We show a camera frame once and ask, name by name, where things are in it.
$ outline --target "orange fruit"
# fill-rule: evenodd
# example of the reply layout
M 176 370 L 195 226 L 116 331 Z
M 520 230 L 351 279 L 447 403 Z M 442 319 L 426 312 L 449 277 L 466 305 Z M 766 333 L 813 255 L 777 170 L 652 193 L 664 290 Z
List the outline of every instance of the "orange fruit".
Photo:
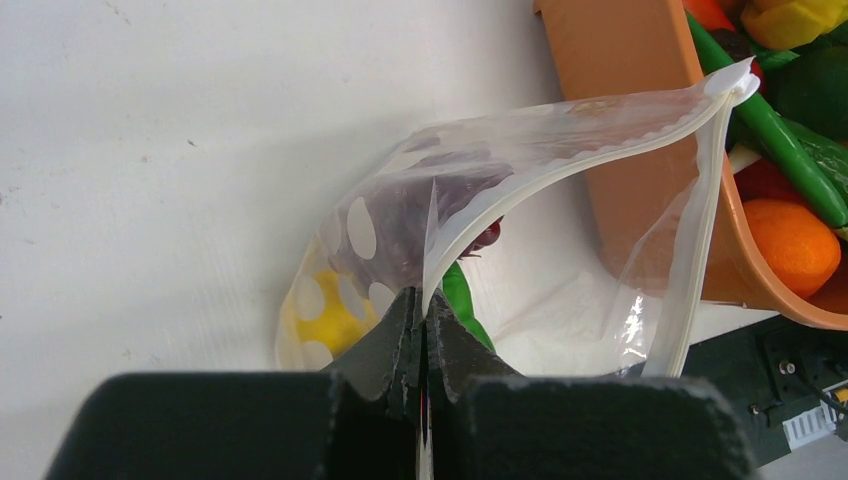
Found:
M 796 295 L 811 296 L 836 271 L 842 259 L 839 239 L 806 207 L 759 198 L 742 208 L 763 258 Z

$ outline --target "bolt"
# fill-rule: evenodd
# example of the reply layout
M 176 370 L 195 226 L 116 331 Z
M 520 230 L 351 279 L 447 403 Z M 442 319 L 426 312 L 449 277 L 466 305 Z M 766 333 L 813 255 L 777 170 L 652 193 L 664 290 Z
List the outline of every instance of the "bolt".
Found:
M 795 373 L 795 364 L 789 360 L 784 360 L 777 365 L 777 369 L 783 375 L 792 375 Z

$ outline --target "green pepper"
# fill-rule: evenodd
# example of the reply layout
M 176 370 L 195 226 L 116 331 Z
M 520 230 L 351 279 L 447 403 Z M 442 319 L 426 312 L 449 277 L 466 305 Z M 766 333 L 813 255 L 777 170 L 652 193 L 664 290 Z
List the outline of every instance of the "green pepper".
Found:
M 494 353 L 495 345 L 492 343 L 492 339 L 489 338 L 483 325 L 474 318 L 471 289 L 468 287 L 468 280 L 465 279 L 465 274 L 462 273 L 458 262 L 453 262 L 445 276 L 442 277 L 442 291 L 451 308 L 453 308 L 456 318 L 459 319 L 459 323 L 471 332 L 478 342 Z
M 733 64 L 730 56 L 690 14 L 689 29 L 701 68 L 712 73 Z M 792 186 L 810 203 L 818 217 L 840 236 L 848 225 L 848 205 L 833 183 L 819 170 L 795 135 L 759 93 L 736 107 L 736 113 L 754 133 Z

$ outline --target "yellow bell pepper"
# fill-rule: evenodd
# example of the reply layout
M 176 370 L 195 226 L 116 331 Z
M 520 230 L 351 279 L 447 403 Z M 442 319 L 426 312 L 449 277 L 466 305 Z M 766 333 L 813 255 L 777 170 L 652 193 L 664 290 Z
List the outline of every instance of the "yellow bell pepper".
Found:
M 789 50 L 848 20 L 848 0 L 750 0 L 742 24 L 760 45 Z

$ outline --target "plastic bag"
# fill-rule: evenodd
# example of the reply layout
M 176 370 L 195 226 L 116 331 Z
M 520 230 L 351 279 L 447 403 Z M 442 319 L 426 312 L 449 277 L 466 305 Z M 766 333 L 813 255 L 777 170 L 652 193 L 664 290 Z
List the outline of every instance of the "plastic bag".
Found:
M 478 319 L 522 373 L 598 375 L 644 361 L 646 375 L 679 375 L 703 282 L 727 122 L 758 82 L 746 61 L 687 89 L 542 105 L 412 135 L 339 201 L 312 238 L 282 305 L 280 366 L 326 366 L 376 325 L 404 287 L 420 287 L 426 309 L 475 237 L 502 216 L 508 235 L 510 211 L 546 187 L 570 188 L 583 170 L 638 161 L 675 144 L 682 147 L 673 150 L 680 155 L 673 165 L 687 181 L 651 225 L 628 231 L 641 238 L 620 271 L 604 260 L 606 247 L 587 240 L 587 225 L 569 232 L 569 245 L 528 246 L 549 261 L 524 265 L 524 277 L 501 268 L 483 282 L 472 272 L 469 281 Z M 608 196 L 614 201 L 614 191 Z M 593 215 L 592 204 L 572 208 Z M 508 253 L 516 272 L 522 251 Z M 499 300 L 490 295 L 493 286 L 519 295 L 509 308 L 487 308 Z M 527 362 L 533 354 L 544 358 Z

